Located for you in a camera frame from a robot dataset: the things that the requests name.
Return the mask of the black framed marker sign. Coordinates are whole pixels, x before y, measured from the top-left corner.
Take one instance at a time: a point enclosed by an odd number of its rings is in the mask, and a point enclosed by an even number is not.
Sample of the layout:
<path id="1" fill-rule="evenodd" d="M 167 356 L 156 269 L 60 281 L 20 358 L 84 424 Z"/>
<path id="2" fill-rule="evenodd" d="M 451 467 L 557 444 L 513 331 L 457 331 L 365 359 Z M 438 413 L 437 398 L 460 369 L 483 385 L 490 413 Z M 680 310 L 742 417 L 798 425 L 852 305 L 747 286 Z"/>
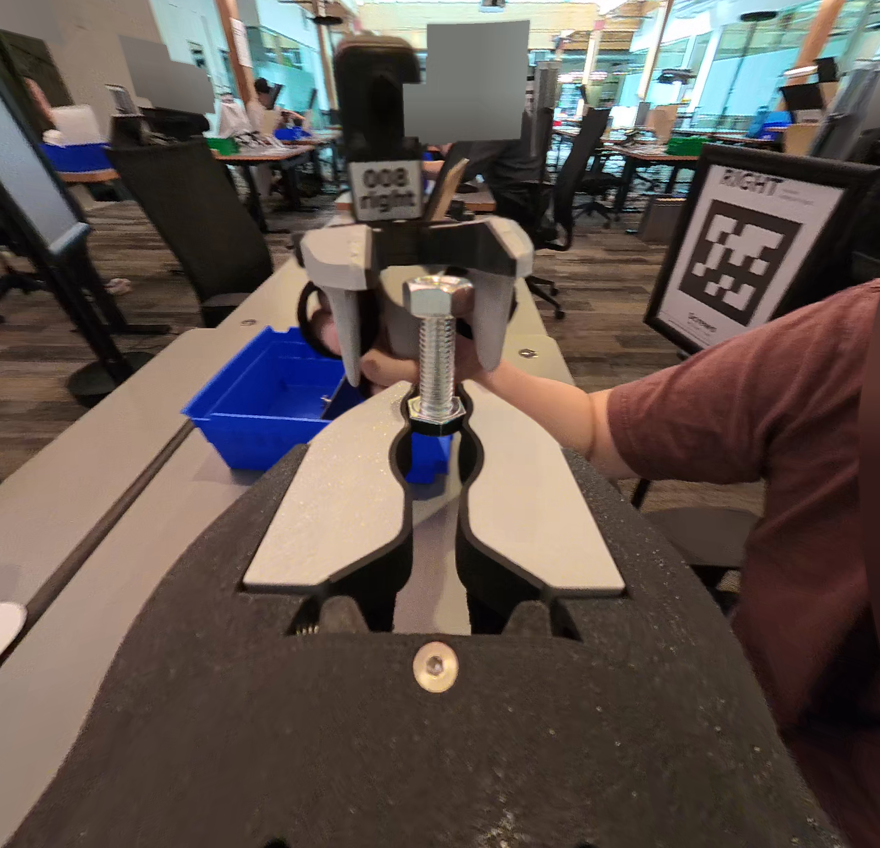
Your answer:
<path id="1" fill-rule="evenodd" d="M 703 146 L 644 324 L 693 356 L 853 285 L 874 201 L 876 165 Z"/>

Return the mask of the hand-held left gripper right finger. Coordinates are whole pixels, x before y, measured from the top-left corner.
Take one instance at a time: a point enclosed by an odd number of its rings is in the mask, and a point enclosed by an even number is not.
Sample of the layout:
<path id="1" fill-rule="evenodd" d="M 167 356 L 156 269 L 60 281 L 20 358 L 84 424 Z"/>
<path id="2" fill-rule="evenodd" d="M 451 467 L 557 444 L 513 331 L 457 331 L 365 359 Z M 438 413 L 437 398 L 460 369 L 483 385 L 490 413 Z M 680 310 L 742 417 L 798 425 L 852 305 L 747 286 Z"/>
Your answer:
<path id="1" fill-rule="evenodd" d="M 524 602 L 554 618 L 566 601 L 626 593 L 556 439 L 478 383 L 465 383 L 456 574 L 473 634 L 500 634 Z"/>

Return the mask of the black office chair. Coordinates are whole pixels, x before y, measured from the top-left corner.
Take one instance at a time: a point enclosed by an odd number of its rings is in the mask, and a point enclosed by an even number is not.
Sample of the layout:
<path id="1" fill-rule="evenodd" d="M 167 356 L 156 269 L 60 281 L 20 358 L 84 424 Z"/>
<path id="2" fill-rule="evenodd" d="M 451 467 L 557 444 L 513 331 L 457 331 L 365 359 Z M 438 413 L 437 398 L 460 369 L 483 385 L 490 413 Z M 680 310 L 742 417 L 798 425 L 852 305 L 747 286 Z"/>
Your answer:
<path id="1" fill-rule="evenodd" d="M 204 138 L 112 145 L 106 156 L 178 261 L 205 327 L 270 279 L 267 242 Z"/>
<path id="2" fill-rule="evenodd" d="M 597 209 L 609 219 L 610 213 L 596 198 L 614 186 L 614 178 L 603 172 L 588 173 L 588 163 L 601 150 L 602 136 L 611 110 L 594 108 L 583 117 L 571 149 L 553 183 L 545 179 L 545 165 L 539 179 L 527 185 L 533 201 L 533 223 L 528 229 L 537 251 L 566 252 L 574 238 L 577 213 Z"/>

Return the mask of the person's right forearm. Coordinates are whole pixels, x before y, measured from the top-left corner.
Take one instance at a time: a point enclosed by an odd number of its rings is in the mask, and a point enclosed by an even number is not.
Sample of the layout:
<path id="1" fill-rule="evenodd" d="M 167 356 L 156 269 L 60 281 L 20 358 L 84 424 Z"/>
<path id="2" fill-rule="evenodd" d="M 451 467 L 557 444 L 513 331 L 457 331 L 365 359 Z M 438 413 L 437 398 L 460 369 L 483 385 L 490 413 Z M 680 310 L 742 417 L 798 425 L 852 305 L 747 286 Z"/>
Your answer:
<path id="1" fill-rule="evenodd" d="M 473 362 L 470 376 L 539 424 L 556 442 L 586 458 L 609 480 L 634 480 L 611 432 L 609 404 L 618 388 L 585 392 L 573 384 L 535 377 L 501 361 L 493 370 Z"/>

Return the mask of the small blue storage bin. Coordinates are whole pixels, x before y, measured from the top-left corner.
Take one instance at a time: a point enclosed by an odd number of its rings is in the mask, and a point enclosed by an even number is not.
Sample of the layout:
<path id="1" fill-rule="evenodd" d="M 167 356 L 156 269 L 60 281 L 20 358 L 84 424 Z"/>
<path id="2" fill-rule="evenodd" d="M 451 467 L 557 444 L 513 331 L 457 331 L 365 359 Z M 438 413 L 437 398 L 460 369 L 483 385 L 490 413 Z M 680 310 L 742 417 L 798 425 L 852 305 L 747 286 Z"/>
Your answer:
<path id="1" fill-rule="evenodd" d="M 42 142 L 40 149 L 57 172 L 99 172 L 113 168 L 106 156 L 104 142 L 57 145 Z"/>

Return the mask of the grey waste bin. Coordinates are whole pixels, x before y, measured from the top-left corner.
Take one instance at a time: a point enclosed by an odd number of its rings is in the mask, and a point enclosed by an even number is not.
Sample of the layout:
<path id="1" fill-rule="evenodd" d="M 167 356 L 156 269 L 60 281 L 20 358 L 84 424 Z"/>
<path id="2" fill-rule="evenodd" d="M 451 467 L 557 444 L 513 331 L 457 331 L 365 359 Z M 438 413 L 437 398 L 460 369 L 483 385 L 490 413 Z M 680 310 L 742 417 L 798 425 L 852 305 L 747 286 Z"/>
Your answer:
<path id="1" fill-rule="evenodd" d="M 635 236 L 645 243 L 668 245 L 676 231 L 687 198 L 678 194 L 648 197 Z"/>

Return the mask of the instruction sheet on stand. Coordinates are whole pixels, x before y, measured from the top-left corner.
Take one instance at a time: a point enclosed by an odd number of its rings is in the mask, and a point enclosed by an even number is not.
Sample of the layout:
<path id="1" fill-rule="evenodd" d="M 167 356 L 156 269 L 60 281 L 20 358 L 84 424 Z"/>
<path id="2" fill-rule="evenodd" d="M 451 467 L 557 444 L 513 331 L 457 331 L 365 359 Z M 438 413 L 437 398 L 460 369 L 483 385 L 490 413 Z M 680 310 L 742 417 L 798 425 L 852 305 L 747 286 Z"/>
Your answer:
<path id="1" fill-rule="evenodd" d="M 1 660 L 18 644 L 28 624 L 28 609 L 19 602 L 1 601 Z"/>

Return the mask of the black framed easel board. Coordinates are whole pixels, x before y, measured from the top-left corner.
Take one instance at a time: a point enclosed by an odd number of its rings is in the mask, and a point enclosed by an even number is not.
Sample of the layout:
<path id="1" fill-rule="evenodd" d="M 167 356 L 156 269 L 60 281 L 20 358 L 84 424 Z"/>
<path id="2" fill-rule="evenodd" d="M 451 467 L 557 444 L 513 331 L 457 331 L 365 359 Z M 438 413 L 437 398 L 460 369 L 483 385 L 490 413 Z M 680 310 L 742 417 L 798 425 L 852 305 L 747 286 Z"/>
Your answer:
<path id="1" fill-rule="evenodd" d="M 153 354 L 123 351 L 116 334 L 154 336 L 169 326 L 127 322 L 94 268 L 87 246 L 92 227 L 39 148 L 11 92 L 1 91 L 2 232 L 49 287 L 95 360 L 73 372 L 67 389 L 90 409 L 141 370 Z"/>

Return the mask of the grey office chair seat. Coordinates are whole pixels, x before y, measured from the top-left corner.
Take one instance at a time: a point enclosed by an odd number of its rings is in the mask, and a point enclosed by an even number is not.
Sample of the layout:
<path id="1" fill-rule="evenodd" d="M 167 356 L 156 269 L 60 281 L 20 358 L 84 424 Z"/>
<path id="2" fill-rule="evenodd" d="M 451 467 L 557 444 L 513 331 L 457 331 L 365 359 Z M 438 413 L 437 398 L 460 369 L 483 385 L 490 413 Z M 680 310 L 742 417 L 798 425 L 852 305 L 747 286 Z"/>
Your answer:
<path id="1" fill-rule="evenodd" d="M 647 513 L 651 525 L 691 568 L 739 569 L 759 517 L 742 509 L 682 507 Z"/>

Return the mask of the black floor lamp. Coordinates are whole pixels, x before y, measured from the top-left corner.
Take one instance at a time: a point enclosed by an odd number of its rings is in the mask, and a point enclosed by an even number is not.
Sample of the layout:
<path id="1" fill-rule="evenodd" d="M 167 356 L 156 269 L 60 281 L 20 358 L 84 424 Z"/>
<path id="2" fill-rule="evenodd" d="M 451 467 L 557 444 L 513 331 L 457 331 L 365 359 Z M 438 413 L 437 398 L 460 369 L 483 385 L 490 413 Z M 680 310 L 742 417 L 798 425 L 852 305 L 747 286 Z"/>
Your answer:
<path id="1" fill-rule="evenodd" d="M 726 94 L 724 95 L 724 98 L 722 101 L 720 113 L 716 117 L 716 120 L 715 120 L 715 125 L 713 128 L 714 132 L 717 133 L 721 129 L 722 123 L 724 122 L 724 119 L 726 118 L 726 116 L 728 114 L 733 91 L 736 87 L 739 76 L 742 72 L 742 68 L 743 68 L 743 64 L 745 62 L 745 59 L 748 56 L 748 54 L 750 54 L 750 51 L 751 51 L 751 48 L 752 48 L 753 42 L 754 42 L 754 37 L 755 37 L 755 34 L 757 32 L 758 27 L 760 25 L 763 25 L 764 23 L 767 23 L 769 21 L 776 19 L 777 16 L 778 16 L 778 12 L 774 11 L 774 10 L 748 11 L 748 12 L 742 13 L 740 15 L 739 20 L 742 24 L 747 26 L 747 32 L 745 35 L 744 42 L 741 46 L 741 51 L 739 54 L 739 59 L 737 61 L 737 65 L 734 68 L 730 84 L 728 86 L 728 89 L 727 89 Z"/>
<path id="2" fill-rule="evenodd" d="M 319 58 L 324 78 L 324 89 L 327 97 L 328 110 L 336 111 L 339 108 L 336 89 L 336 77 L 333 64 L 333 44 L 331 30 L 340 27 L 342 18 L 334 15 L 316 13 L 313 23 L 318 37 Z"/>

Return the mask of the blue plastic parts bin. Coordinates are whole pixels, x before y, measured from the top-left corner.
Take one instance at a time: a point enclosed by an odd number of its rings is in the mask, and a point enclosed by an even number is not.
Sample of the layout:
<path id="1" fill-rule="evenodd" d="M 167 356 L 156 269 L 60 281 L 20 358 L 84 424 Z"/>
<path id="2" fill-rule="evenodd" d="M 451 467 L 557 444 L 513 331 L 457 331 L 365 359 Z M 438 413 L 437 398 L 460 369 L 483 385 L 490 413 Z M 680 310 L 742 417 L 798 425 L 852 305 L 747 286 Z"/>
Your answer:
<path id="1" fill-rule="evenodd" d="M 346 377 L 342 361 L 320 355 L 298 328 L 277 331 L 266 327 L 214 375 L 182 414 L 203 433 L 227 467 L 267 471 L 293 447 L 310 443 L 340 418 L 329 423 L 320 419 L 320 396 L 332 395 L 342 377 Z M 359 411 L 359 405 L 352 409 Z M 345 421 L 341 436 L 331 436 L 329 454 L 324 447 L 319 457 L 327 468 L 334 459 L 340 491 L 346 470 L 353 477 L 348 486 L 357 485 L 355 490 L 369 492 L 371 497 L 380 492 L 383 473 L 370 465 L 370 458 L 364 460 L 356 453 L 356 445 L 363 439 L 369 445 L 372 439 L 369 429 L 361 431 L 365 423 L 355 426 L 349 432 L 352 424 Z M 407 442 L 410 450 L 403 451 L 401 472 L 404 487 L 430 485 L 448 474 L 452 436 L 412 433 L 400 444 Z"/>

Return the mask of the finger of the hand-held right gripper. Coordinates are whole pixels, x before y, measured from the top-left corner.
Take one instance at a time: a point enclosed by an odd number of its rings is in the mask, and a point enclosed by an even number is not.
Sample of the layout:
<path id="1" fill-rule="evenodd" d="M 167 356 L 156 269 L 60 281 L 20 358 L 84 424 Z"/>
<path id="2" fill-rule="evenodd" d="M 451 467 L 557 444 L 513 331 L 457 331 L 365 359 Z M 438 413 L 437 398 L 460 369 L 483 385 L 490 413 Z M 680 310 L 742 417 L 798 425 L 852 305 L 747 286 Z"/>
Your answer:
<path id="1" fill-rule="evenodd" d="M 300 249 L 304 268 L 333 315 L 346 380 L 358 388 L 361 359 L 379 334 L 373 230 L 365 224 L 308 230 Z"/>
<path id="2" fill-rule="evenodd" d="M 516 222 L 485 216 L 422 228 L 422 265 L 464 270 L 473 286 L 466 313 L 483 370 L 501 362 L 516 281 L 533 270 L 534 246 Z"/>

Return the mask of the silver hex nut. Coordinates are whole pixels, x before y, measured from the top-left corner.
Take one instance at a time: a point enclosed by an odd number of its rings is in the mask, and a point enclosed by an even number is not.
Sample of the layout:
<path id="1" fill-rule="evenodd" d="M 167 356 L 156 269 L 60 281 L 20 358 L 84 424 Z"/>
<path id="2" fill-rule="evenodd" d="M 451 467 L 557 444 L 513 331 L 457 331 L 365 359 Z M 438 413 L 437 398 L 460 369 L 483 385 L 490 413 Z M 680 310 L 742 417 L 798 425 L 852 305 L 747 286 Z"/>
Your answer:
<path id="1" fill-rule="evenodd" d="M 405 309 L 414 317 L 465 317 L 474 306 L 474 286 L 464 277 L 425 274 L 403 283 Z"/>

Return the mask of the person's right hand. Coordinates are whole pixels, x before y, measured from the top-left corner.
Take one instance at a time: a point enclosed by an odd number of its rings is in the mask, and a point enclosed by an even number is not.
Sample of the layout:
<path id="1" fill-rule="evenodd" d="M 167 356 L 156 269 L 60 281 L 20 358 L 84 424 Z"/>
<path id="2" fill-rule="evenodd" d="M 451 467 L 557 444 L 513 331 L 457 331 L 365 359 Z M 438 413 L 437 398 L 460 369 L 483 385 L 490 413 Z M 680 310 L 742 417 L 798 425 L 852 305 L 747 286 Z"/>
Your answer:
<path id="1" fill-rule="evenodd" d="M 374 390 L 386 389 L 396 383 L 418 383 L 421 364 L 417 359 L 394 356 L 383 348 L 371 348 L 361 359 L 361 370 Z M 502 361 L 494 370 L 486 370 L 479 362 L 471 339 L 456 336 L 455 382 L 476 381 L 484 388 L 500 394 L 516 372 Z"/>

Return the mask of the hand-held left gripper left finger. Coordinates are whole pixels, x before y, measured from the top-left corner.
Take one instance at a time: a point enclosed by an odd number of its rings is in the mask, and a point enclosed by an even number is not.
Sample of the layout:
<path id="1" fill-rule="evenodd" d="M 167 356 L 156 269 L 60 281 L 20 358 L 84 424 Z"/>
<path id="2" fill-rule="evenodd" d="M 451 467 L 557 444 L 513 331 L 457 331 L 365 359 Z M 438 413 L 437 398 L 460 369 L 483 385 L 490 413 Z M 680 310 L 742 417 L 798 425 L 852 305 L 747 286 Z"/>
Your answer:
<path id="1" fill-rule="evenodd" d="M 348 596 L 390 633 L 413 568 L 409 383 L 332 421 L 311 441 L 243 575 L 243 588 L 324 602 Z"/>

